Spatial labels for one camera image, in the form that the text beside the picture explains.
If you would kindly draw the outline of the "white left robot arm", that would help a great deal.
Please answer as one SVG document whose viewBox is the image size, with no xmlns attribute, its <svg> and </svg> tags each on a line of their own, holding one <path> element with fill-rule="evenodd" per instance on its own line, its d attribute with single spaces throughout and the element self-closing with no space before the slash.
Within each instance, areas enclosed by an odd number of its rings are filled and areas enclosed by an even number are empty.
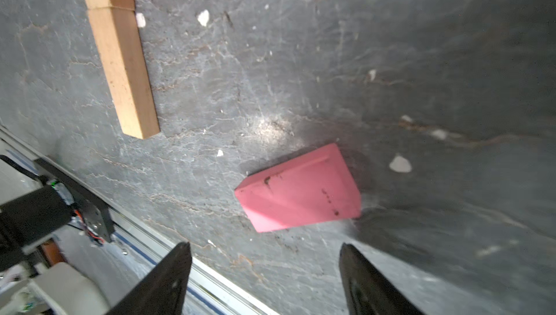
<svg viewBox="0 0 556 315">
<path fill-rule="evenodd" d="M 1 205 L 2 270 L 27 261 L 32 250 L 72 221 L 92 243 L 103 246 L 112 241 L 114 225 L 108 206 L 73 177 L 42 158 L 34 161 L 36 171 L 6 155 L 1 160 L 41 184 Z M 43 309 L 54 314 L 107 314 L 110 306 L 95 283 L 62 261 L 17 286 L 1 313 L 31 314 Z"/>
</svg>

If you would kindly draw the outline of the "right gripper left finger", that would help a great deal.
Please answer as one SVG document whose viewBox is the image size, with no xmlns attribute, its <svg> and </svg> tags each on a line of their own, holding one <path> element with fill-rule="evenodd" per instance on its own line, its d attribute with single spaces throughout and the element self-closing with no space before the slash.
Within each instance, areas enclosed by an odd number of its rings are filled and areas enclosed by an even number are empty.
<svg viewBox="0 0 556 315">
<path fill-rule="evenodd" d="M 192 263 L 190 244 L 178 243 L 108 315 L 181 314 Z"/>
</svg>

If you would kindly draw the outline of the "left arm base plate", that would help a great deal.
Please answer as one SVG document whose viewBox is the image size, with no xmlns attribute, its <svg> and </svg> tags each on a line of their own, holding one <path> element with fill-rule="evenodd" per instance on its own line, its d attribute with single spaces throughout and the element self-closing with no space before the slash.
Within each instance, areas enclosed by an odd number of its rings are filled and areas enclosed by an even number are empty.
<svg viewBox="0 0 556 315">
<path fill-rule="evenodd" d="M 88 190 L 73 176 L 61 170 L 49 160 L 38 158 L 33 161 L 40 175 L 59 180 L 72 194 L 76 205 L 89 229 L 105 242 L 113 241 L 114 225 L 108 205 L 95 193 Z"/>
</svg>

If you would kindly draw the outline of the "pink block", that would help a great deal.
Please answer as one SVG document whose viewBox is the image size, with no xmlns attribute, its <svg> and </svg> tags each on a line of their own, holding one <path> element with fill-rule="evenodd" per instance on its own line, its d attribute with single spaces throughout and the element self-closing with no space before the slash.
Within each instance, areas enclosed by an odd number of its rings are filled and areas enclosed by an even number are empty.
<svg viewBox="0 0 556 315">
<path fill-rule="evenodd" d="M 247 177 L 235 197 L 256 232 L 361 215 L 361 193 L 335 143 Z"/>
</svg>

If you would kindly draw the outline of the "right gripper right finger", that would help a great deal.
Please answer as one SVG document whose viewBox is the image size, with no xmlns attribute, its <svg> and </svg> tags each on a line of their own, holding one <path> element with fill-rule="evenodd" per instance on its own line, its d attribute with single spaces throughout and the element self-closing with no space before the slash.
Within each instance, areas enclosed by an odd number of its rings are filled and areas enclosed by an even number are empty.
<svg viewBox="0 0 556 315">
<path fill-rule="evenodd" d="M 350 314 L 423 314 L 354 245 L 342 245 L 339 269 Z"/>
</svg>

